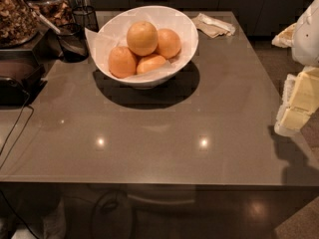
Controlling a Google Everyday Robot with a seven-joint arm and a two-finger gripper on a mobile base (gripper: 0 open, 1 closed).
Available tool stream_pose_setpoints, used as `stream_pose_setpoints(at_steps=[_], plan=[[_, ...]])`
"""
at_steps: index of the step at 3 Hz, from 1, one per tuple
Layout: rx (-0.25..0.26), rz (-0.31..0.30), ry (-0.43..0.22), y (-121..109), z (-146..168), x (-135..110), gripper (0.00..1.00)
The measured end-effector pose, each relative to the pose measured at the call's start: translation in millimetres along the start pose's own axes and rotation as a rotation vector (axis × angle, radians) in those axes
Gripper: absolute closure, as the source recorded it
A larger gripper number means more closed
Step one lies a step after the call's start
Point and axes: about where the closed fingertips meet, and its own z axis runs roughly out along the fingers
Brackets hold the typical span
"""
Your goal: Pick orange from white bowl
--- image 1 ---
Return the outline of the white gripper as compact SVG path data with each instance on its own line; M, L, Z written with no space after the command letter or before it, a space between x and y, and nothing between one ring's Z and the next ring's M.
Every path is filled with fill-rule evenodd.
M291 137L319 109L319 0L313 0L296 24L281 31L271 44L279 48L292 46L293 60L307 66L297 76L287 76L276 116L274 131Z

